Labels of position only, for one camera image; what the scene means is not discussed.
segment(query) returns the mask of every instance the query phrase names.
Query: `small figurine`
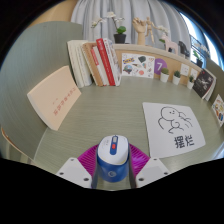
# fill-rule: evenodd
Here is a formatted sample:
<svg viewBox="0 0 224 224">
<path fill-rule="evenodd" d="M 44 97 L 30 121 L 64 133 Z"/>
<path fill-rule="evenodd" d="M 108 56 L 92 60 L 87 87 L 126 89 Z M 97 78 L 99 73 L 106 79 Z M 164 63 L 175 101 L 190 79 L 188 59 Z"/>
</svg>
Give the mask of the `small figurine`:
<svg viewBox="0 0 224 224">
<path fill-rule="evenodd" d="M 165 40 L 166 51 L 168 51 L 169 48 L 175 49 L 175 54 L 178 55 L 178 45 L 177 45 L 177 43 L 172 42 L 165 33 L 163 33 L 161 39 Z"/>
<path fill-rule="evenodd" d="M 154 37 L 153 37 L 153 34 L 152 34 L 152 26 L 157 30 L 160 30 L 160 29 L 158 27 L 156 27 L 152 21 L 150 21 L 149 17 L 147 17 L 146 23 L 147 23 L 147 34 L 145 36 L 147 37 L 149 35 L 149 32 L 150 32 L 152 42 L 155 44 Z"/>
</svg>

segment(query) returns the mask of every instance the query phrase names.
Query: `purple base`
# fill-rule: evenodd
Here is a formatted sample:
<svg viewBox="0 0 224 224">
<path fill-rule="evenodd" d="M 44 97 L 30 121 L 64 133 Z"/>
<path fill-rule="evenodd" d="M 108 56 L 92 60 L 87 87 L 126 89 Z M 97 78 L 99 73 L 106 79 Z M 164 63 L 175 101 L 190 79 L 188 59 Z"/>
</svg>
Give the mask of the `purple base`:
<svg viewBox="0 0 224 224">
<path fill-rule="evenodd" d="M 131 166 L 133 169 L 134 178 L 141 171 L 141 169 L 145 166 L 145 164 L 149 161 L 150 157 L 147 156 L 140 149 L 135 147 L 134 145 L 130 145 L 130 159 Z M 78 157 L 79 162 L 82 166 L 88 171 L 88 173 L 93 176 L 96 169 L 96 153 L 97 153 L 98 145 L 94 145 L 93 147 L 86 150 L 83 154 Z"/>
</svg>

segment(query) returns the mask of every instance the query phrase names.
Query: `printed card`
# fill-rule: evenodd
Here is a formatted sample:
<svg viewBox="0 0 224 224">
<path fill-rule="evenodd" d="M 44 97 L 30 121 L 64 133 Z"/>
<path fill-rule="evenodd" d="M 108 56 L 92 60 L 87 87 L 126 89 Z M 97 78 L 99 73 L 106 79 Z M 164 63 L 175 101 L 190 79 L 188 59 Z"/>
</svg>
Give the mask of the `printed card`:
<svg viewBox="0 0 224 224">
<path fill-rule="evenodd" d="M 122 53 L 122 75 L 153 79 L 155 57 Z"/>
<path fill-rule="evenodd" d="M 27 97 L 43 122 L 57 131 L 80 95 L 69 66 L 64 66 L 38 83 Z"/>
<path fill-rule="evenodd" d="M 220 127 L 223 125 L 223 115 L 224 115 L 224 103 L 220 95 L 216 97 L 215 102 L 212 105 L 212 109 L 216 115 Z"/>
<path fill-rule="evenodd" d="M 201 127 L 190 107 L 143 103 L 150 156 L 165 158 L 205 145 Z"/>
</svg>

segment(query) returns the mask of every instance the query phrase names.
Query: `white card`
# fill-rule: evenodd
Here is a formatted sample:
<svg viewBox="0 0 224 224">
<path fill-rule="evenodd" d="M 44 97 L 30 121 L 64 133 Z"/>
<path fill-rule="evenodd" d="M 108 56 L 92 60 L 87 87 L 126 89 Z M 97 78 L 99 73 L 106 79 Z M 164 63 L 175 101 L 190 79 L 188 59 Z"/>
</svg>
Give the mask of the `white card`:
<svg viewBox="0 0 224 224">
<path fill-rule="evenodd" d="M 181 64 L 180 74 L 184 76 L 188 76 L 189 66 L 185 64 Z"/>
<path fill-rule="evenodd" d="M 122 53 L 122 75 L 154 77 L 155 57 L 141 54 Z"/>
<path fill-rule="evenodd" d="M 205 145 L 201 127 L 190 107 L 143 103 L 150 156 L 176 156 Z"/>
<path fill-rule="evenodd" d="M 194 76 L 194 80 L 195 80 L 197 78 L 198 72 L 195 69 L 191 68 L 191 75 Z"/>
<path fill-rule="evenodd" d="M 223 100 L 221 98 L 221 96 L 218 94 L 218 96 L 216 97 L 215 102 L 212 105 L 212 109 L 215 113 L 215 116 L 219 122 L 220 127 L 223 125 L 224 119 L 224 103 Z"/>
<path fill-rule="evenodd" d="M 159 158 L 151 157 L 136 176 L 136 186 L 138 188 L 143 187 L 156 180 L 166 177 L 169 174 L 170 171 L 164 166 Z"/>
<path fill-rule="evenodd" d="M 56 175 L 81 187 L 91 188 L 92 177 L 77 158 L 69 158 Z"/>
</svg>

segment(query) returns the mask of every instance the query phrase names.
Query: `white paper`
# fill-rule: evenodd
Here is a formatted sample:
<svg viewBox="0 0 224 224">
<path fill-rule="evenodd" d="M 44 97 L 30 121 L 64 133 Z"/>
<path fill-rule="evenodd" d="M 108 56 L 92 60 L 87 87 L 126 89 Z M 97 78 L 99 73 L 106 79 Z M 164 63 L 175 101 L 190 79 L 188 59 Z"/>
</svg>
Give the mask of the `white paper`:
<svg viewBox="0 0 224 224">
<path fill-rule="evenodd" d="M 195 69 L 191 68 L 191 75 L 194 76 L 194 80 L 195 80 L 197 78 L 198 72 Z"/>
<path fill-rule="evenodd" d="M 188 76 L 189 66 L 185 64 L 181 64 L 180 74 L 184 76 Z"/>
<path fill-rule="evenodd" d="M 223 103 L 223 100 L 222 100 L 220 95 L 218 95 L 216 97 L 216 100 L 212 105 L 212 109 L 213 109 L 213 111 L 216 115 L 216 118 L 219 122 L 219 125 L 221 127 L 223 125 L 223 122 L 224 122 L 224 119 L 223 119 L 223 117 L 224 117 L 224 103 Z"/>
<path fill-rule="evenodd" d="M 150 156 L 176 156 L 205 145 L 204 135 L 190 107 L 143 103 Z"/>
<path fill-rule="evenodd" d="M 122 53 L 122 76 L 153 79 L 155 57 L 141 54 Z"/>
</svg>

